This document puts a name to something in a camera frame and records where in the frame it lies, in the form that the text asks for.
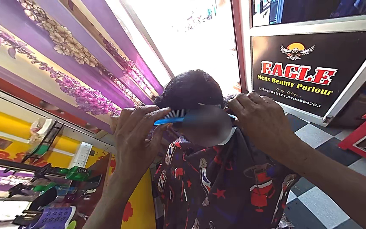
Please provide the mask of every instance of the barber cape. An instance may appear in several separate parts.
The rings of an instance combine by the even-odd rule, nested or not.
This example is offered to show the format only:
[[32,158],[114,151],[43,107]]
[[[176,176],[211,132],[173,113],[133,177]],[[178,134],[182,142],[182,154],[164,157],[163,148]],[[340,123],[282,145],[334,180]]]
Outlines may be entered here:
[[166,229],[277,228],[300,176],[258,150],[237,128],[225,145],[204,148],[183,136],[154,176]]

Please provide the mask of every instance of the blue comb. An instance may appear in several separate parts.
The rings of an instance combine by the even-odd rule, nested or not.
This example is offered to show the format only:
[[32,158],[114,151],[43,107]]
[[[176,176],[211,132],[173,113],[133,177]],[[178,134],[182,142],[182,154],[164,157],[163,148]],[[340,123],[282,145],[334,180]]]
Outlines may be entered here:
[[[169,114],[165,115],[165,117],[159,119],[156,121],[153,125],[161,125],[165,123],[178,123],[183,122],[184,117],[187,115],[187,113],[190,112],[190,109],[181,109],[181,110],[171,110]],[[234,115],[228,114],[229,117],[236,119]]]

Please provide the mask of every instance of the black hair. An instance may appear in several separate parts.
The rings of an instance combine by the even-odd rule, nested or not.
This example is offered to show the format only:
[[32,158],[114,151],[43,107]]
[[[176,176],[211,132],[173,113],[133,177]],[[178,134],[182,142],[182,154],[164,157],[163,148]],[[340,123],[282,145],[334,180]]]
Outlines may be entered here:
[[199,103],[224,105],[221,88],[207,73],[196,69],[181,73],[170,80],[162,95],[154,104],[160,108],[172,110],[195,109]]

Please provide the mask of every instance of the barber's arm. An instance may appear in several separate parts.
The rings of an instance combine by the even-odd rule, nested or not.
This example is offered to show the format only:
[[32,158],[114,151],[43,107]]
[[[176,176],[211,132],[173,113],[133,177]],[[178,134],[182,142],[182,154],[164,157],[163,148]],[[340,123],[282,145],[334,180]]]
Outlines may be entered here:
[[252,92],[228,102],[260,150],[315,184],[366,229],[366,177],[328,158],[298,138],[280,105]]
[[168,125],[156,127],[150,141],[146,137],[154,122],[169,112],[170,108],[157,106],[122,110],[114,128],[115,171],[83,229],[121,227],[125,205],[159,152],[162,133]]

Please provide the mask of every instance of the checkered floor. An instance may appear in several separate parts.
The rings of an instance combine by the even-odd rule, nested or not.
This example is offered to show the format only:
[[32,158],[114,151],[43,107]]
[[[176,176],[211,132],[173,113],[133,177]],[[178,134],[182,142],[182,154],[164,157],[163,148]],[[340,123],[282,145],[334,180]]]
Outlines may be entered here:
[[[366,159],[337,144],[352,130],[322,127],[287,114],[294,133],[326,156],[366,176]],[[292,187],[285,213],[295,229],[362,229],[334,201],[305,178]]]

